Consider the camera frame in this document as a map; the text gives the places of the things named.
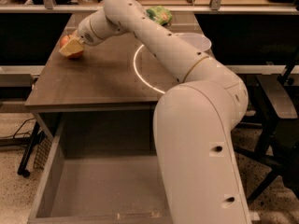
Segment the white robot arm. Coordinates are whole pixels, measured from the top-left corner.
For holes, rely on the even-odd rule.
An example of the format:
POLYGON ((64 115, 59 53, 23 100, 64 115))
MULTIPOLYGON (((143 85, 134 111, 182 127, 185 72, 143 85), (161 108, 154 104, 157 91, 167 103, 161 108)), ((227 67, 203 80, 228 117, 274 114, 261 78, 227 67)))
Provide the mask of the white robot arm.
POLYGON ((136 0, 104 0, 60 52, 69 56, 125 32, 133 34, 178 81, 160 98, 153 117, 173 223, 251 224, 231 139, 249 103, 244 82, 151 20, 136 0))

